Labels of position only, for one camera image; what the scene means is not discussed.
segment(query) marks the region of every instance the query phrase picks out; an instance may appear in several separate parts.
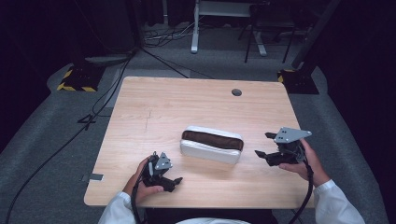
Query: light wood tabletop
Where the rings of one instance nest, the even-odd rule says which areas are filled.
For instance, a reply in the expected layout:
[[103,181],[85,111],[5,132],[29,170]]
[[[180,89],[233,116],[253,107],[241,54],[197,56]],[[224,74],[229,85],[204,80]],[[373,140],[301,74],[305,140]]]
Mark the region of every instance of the light wood tabletop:
[[[234,96],[233,89],[242,92]],[[242,135],[236,165],[180,153],[190,125]],[[308,183],[297,174],[270,167],[254,150],[277,152],[265,133],[299,129],[283,84],[278,82],[126,77],[120,88],[94,174],[87,205],[107,205],[123,189],[139,162],[164,152],[173,167],[164,177],[183,177],[173,192],[148,196],[140,205],[178,208],[298,208]],[[313,207],[313,197],[307,207]]]

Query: person's arm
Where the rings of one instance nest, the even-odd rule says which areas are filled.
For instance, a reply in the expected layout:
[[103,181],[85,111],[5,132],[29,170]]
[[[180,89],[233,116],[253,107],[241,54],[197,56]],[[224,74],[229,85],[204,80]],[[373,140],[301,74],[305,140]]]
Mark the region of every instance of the person's arm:
[[[361,214],[349,202],[346,195],[324,171],[315,150],[301,139],[305,156],[314,171],[315,217],[317,223],[364,223]],[[279,164],[279,168],[294,172],[308,179],[305,164]]]
[[[143,170],[148,158],[145,158],[140,162],[137,167],[136,173],[131,176],[131,178],[126,183],[122,192],[116,194],[116,196],[107,205],[105,211],[103,212],[101,218],[99,219],[100,224],[104,223],[131,223],[135,224],[134,213],[132,212],[131,206],[131,194],[134,184],[137,181],[141,171]],[[139,188],[136,193],[136,203],[140,203],[145,197],[155,194],[157,192],[162,192],[163,187],[153,186],[146,187],[143,182],[139,183]]]
[[358,210],[334,181],[318,186],[314,190],[315,219],[320,223],[364,223]]

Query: person's left hand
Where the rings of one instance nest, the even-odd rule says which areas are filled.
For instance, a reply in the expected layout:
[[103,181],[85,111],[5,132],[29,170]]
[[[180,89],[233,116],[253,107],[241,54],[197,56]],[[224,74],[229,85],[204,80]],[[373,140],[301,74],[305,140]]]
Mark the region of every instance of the person's left hand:
[[[131,178],[128,180],[128,183],[126,183],[125,188],[122,190],[125,193],[129,194],[131,196],[132,194],[132,189],[134,188],[134,184],[137,181],[137,178],[139,177],[140,173],[142,172],[143,168],[145,167],[146,162],[148,161],[149,157],[145,158],[139,163],[139,166],[137,167],[136,173],[131,176]],[[137,194],[136,194],[136,203],[140,203],[143,201],[143,199],[151,194],[155,194],[158,192],[162,192],[163,187],[162,186],[152,186],[152,187],[146,187],[146,185],[143,182],[139,183],[139,188],[137,189]]]

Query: round hole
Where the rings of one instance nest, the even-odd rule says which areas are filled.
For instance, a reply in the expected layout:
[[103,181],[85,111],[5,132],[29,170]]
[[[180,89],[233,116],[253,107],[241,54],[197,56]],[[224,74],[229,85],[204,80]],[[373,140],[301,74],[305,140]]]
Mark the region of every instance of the round hole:
[[233,89],[233,90],[231,91],[231,93],[232,93],[234,96],[240,96],[240,95],[242,95],[242,92],[241,92],[240,90],[238,90],[238,89]]

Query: human hand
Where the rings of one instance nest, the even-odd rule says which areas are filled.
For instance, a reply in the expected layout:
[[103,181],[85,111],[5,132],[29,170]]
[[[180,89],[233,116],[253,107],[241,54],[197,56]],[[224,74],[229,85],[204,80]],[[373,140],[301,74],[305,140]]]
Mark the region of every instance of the human hand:
[[[128,182],[125,185],[125,188],[122,190],[125,193],[129,194],[131,196],[132,190],[134,188],[134,184],[137,181],[137,178],[139,177],[140,173],[145,167],[146,162],[148,162],[149,157],[145,158],[139,163],[139,166],[137,167],[136,173],[131,176],[131,178],[128,180]],[[158,192],[162,192],[163,187],[162,186],[152,186],[152,187],[146,187],[146,185],[143,182],[139,183],[139,188],[137,189],[136,193],[136,203],[140,203],[143,201],[143,199],[151,194],[155,194]]]
[[[314,171],[314,186],[316,188],[329,181],[330,178],[324,171],[315,150],[311,146],[309,146],[309,144],[305,141],[305,139],[302,138],[300,139],[300,141],[305,148],[305,156],[308,160],[308,163],[311,166],[312,170]],[[297,173],[304,180],[308,180],[308,172],[306,170],[305,164],[302,162],[298,164],[281,163],[279,164],[279,168]]]

